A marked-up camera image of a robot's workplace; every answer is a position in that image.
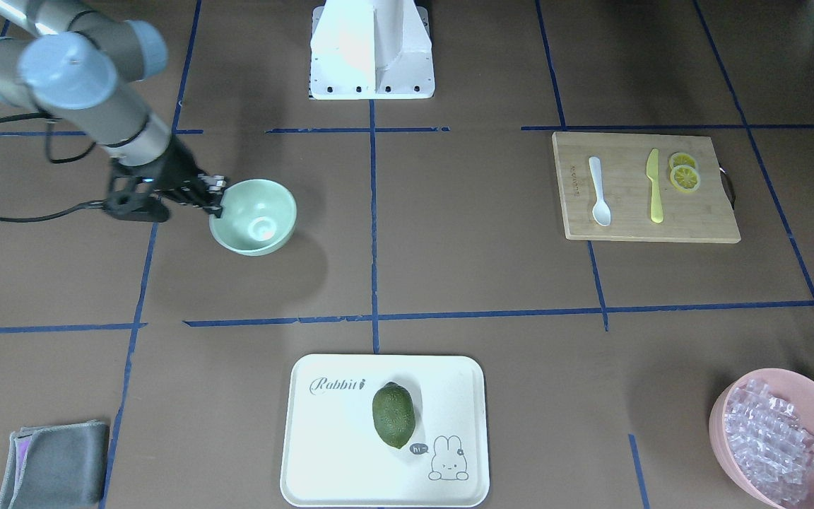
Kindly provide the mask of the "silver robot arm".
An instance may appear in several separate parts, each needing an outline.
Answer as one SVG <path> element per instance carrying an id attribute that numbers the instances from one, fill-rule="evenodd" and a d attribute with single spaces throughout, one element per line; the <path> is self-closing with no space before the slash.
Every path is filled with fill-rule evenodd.
<path id="1" fill-rule="evenodd" d="M 0 1 L 31 40 L 0 37 L 0 101 L 29 118 L 65 120 L 110 156 L 103 200 L 78 205 L 123 221 L 162 223 L 163 200 L 222 216 L 227 186 L 131 87 L 167 67 L 167 43 L 145 21 L 117 22 L 81 1 Z"/>

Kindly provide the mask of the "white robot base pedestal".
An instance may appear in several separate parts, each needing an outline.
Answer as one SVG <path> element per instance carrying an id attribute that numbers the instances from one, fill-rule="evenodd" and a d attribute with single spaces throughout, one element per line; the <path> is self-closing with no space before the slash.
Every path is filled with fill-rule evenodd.
<path id="1" fill-rule="evenodd" d="M 314 100 L 422 100 L 436 89 L 430 13 L 420 1 L 326 1 L 312 12 Z"/>

